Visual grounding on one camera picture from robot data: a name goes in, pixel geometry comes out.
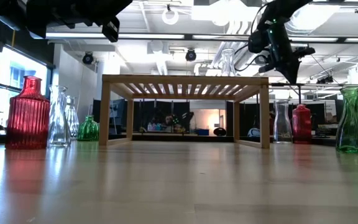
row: black cable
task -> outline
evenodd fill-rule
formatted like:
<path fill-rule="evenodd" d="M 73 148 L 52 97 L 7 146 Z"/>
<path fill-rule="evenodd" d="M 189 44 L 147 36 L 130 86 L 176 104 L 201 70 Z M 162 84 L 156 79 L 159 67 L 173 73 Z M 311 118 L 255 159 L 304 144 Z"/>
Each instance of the black cable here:
<path fill-rule="evenodd" d="M 245 46 L 240 47 L 238 50 L 236 50 L 236 52 L 234 52 L 234 55 L 236 55 L 238 52 L 240 52 L 240 50 L 242 50 L 242 49 L 244 49 L 246 47 L 248 47 L 248 44 L 245 44 Z"/>
<path fill-rule="evenodd" d="M 236 69 L 237 72 L 243 72 L 245 69 L 249 68 L 249 67 L 252 65 L 252 63 L 254 63 L 254 62 L 256 61 L 256 59 L 259 58 L 259 57 L 263 57 L 263 58 L 265 59 L 265 62 L 266 62 L 266 60 L 267 60 L 267 57 L 266 57 L 266 56 L 264 56 L 264 55 L 258 55 L 258 56 L 256 56 L 256 57 L 254 57 L 254 59 L 252 59 L 252 61 L 246 66 L 246 68 L 243 68 L 243 69 L 236 69 L 236 68 L 234 68 L 234 69 Z"/>
<path fill-rule="evenodd" d="M 259 8 L 258 12 L 256 13 L 255 18 L 254 18 L 254 20 L 252 21 L 252 24 L 251 24 L 251 35 L 252 35 L 252 33 L 254 32 L 254 31 L 253 31 L 253 29 L 254 29 L 254 23 L 255 23 L 256 18 L 258 17 L 258 14 L 261 12 L 261 10 L 262 10 L 264 7 L 266 7 L 266 6 L 269 5 L 270 3 L 271 3 L 271 2 L 268 2 L 268 3 L 264 4 L 262 7 Z"/>

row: small red vase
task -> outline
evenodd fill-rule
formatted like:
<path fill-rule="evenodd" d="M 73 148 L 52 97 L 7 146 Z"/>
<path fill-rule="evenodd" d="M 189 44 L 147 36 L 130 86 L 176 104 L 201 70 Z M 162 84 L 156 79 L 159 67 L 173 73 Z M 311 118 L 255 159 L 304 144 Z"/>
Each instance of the small red vase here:
<path fill-rule="evenodd" d="M 41 79 L 24 77 L 22 92 L 10 103 L 5 148 L 45 149 L 50 102 L 41 94 Z"/>
<path fill-rule="evenodd" d="M 293 140 L 295 144 L 311 144 L 311 113 L 305 105 L 292 111 Z"/>

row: black camera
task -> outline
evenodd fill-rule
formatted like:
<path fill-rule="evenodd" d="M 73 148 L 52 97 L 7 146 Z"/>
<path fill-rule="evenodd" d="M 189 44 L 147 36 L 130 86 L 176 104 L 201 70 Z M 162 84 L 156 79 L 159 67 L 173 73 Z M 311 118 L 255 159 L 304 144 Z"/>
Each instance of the black camera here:
<path fill-rule="evenodd" d="M 27 29 L 33 38 L 46 38 L 47 27 L 95 23 L 102 33 L 117 42 L 119 20 L 116 15 L 132 0 L 0 0 L 0 21 L 14 30 Z"/>
<path fill-rule="evenodd" d="M 189 49 L 186 54 L 186 61 L 194 62 L 197 58 L 197 54 L 194 49 Z"/>
<path fill-rule="evenodd" d="M 92 52 L 86 52 L 85 56 L 82 58 L 82 62 L 84 62 L 85 65 L 91 65 L 93 63 L 93 53 Z"/>

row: clear glass bottle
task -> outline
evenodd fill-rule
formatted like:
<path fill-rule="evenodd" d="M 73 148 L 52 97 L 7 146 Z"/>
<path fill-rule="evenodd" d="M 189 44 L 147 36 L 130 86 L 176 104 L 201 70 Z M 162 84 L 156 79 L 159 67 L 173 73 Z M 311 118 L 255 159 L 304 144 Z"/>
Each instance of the clear glass bottle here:
<path fill-rule="evenodd" d="M 75 98 L 67 96 L 67 105 L 66 105 L 66 119 L 68 123 L 68 129 L 70 130 L 70 136 L 72 139 L 76 139 L 78 136 L 78 127 L 80 122 L 78 121 L 77 111 L 75 110 Z"/>
<path fill-rule="evenodd" d="M 45 149 L 50 103 L 41 94 L 41 79 L 24 77 L 23 90 L 10 103 L 5 148 Z"/>
<path fill-rule="evenodd" d="M 78 133 L 79 141 L 98 141 L 99 140 L 99 125 L 93 121 L 93 115 L 88 115 L 85 122 L 81 124 Z"/>
<path fill-rule="evenodd" d="M 338 152 L 358 153 L 358 86 L 341 89 L 344 110 L 336 133 Z"/>
<path fill-rule="evenodd" d="M 288 100 L 274 102 L 276 118 L 274 121 L 274 143 L 292 143 L 292 128 L 288 117 Z"/>
<path fill-rule="evenodd" d="M 223 77 L 235 77 L 236 70 L 234 69 L 234 50 L 233 49 L 224 49 L 222 51 L 222 76 Z"/>
<path fill-rule="evenodd" d="M 50 85 L 48 146 L 69 146 L 70 130 L 65 116 L 66 91 L 61 85 Z"/>

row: green glass bottle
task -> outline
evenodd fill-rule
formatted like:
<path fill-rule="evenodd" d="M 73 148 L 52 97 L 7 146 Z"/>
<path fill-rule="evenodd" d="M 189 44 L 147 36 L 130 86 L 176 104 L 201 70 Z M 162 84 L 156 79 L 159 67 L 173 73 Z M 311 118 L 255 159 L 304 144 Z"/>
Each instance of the green glass bottle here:
<path fill-rule="evenodd" d="M 358 153 L 358 86 L 341 89 L 344 111 L 336 133 L 338 152 Z"/>
<path fill-rule="evenodd" d="M 87 116 L 85 122 L 80 125 L 78 140 L 99 141 L 99 125 L 93 121 L 93 115 Z"/>

